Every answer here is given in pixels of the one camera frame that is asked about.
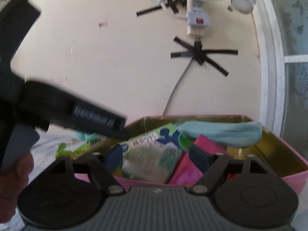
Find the person's left hand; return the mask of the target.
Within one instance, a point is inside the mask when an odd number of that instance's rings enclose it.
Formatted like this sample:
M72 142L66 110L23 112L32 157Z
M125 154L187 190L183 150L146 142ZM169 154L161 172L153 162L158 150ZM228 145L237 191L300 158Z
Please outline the person's left hand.
M17 199L28 185L34 161L31 153L17 160L15 168L1 176L1 223L7 223L15 215Z

